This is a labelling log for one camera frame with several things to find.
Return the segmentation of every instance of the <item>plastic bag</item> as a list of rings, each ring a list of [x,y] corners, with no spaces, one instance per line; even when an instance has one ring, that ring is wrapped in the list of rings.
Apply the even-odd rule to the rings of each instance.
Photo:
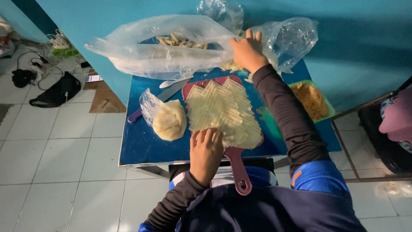
[[[140,96],[142,115],[147,124],[163,140],[176,140],[186,130],[186,114],[179,100],[162,102],[146,89]]]
[[[211,49],[159,45],[153,40],[155,36],[171,33],[196,43],[208,43]],[[124,73],[176,80],[195,71],[220,67],[233,59],[233,49],[228,42],[233,37],[233,33],[208,16],[173,14],[122,25],[85,47],[108,57]]]
[[[268,22],[251,29],[254,34],[257,31],[262,32],[263,54],[278,73],[290,73],[290,69],[318,41],[315,23],[303,17],[291,18],[283,22]]]
[[[235,35],[243,28],[243,8],[235,0],[202,0],[197,13],[209,16]]]

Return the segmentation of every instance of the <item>orange stripe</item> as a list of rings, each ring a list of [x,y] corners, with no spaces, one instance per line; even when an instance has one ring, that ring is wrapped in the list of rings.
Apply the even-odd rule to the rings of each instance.
[[[293,176],[293,182],[292,182],[292,187],[295,186],[295,179],[298,178],[302,174],[302,171],[298,171],[294,176]]]

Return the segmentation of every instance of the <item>black fanny pack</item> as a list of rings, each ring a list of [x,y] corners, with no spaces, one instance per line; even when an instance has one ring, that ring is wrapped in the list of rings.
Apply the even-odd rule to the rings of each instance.
[[[81,87],[80,81],[66,71],[56,84],[37,96],[37,98],[30,100],[29,103],[34,107],[41,108],[58,107],[72,99],[80,91]]]

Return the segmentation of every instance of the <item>knife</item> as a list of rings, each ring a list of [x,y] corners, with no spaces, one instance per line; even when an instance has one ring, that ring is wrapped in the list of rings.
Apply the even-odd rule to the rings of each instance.
[[[182,89],[182,87],[190,81],[189,79],[183,80],[183,81],[179,81],[176,82],[174,84],[172,84],[169,88],[167,88],[166,90],[164,90],[163,92],[161,92],[159,95],[157,95],[157,98],[159,100],[161,100],[162,102],[167,101],[169,98],[171,98],[175,93],[177,93],[179,90]],[[129,123],[135,123],[137,121],[138,118],[140,118],[142,116],[142,108],[138,109],[136,112],[134,112],[133,114],[131,114],[128,118],[127,121]]]

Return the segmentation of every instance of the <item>turquoise wall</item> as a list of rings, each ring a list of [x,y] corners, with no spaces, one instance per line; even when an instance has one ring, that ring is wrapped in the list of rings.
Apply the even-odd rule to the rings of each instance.
[[[200,0],[37,0],[124,104],[128,74],[84,48],[119,25],[163,14],[195,14]],[[303,16],[319,22],[319,41],[305,58],[312,79],[337,110],[397,88],[412,75],[412,1],[239,0],[245,28]]]
[[[11,0],[0,0],[0,16],[23,38],[44,43],[44,33]]]

